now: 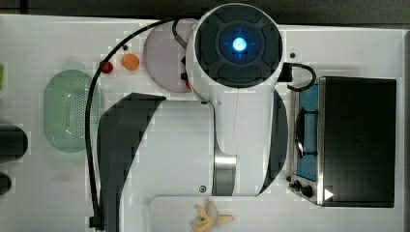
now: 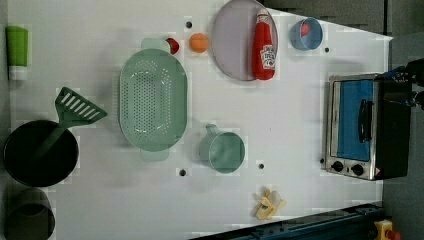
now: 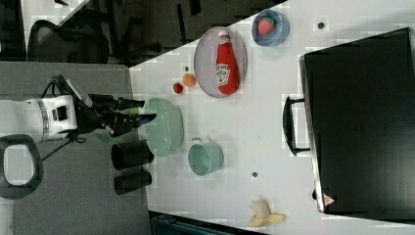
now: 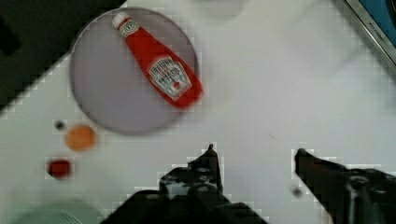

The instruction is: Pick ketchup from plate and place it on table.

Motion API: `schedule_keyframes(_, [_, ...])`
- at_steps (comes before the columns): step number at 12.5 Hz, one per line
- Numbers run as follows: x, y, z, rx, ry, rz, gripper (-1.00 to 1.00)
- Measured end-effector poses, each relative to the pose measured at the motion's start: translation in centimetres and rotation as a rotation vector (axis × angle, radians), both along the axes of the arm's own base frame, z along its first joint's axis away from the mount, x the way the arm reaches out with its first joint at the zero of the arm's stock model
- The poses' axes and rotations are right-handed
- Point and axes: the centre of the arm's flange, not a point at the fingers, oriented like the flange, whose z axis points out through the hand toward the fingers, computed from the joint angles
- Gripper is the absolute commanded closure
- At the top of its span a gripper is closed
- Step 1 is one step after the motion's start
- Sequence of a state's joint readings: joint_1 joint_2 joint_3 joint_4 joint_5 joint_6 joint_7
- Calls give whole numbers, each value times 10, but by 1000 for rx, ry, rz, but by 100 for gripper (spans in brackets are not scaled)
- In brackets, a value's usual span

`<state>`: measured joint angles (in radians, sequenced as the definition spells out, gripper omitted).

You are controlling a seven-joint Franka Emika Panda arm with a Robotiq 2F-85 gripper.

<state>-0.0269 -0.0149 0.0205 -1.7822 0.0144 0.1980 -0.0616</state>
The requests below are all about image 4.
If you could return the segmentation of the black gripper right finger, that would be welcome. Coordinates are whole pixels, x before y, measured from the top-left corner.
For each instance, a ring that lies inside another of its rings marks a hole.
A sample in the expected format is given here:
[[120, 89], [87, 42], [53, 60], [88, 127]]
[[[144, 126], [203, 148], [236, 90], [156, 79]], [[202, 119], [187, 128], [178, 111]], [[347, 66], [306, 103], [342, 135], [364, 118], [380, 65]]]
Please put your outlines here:
[[295, 174], [326, 209], [333, 224], [396, 224], [396, 179], [376, 169], [348, 169], [300, 148]]

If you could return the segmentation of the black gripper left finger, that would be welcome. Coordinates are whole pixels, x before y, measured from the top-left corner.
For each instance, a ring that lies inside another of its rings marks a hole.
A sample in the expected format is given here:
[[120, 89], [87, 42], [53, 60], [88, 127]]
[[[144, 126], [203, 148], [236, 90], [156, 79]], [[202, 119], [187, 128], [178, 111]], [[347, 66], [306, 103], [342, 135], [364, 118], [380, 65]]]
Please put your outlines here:
[[245, 203], [223, 194], [219, 157], [210, 145], [186, 167], [164, 175], [157, 190], [140, 190], [101, 224], [268, 224]]

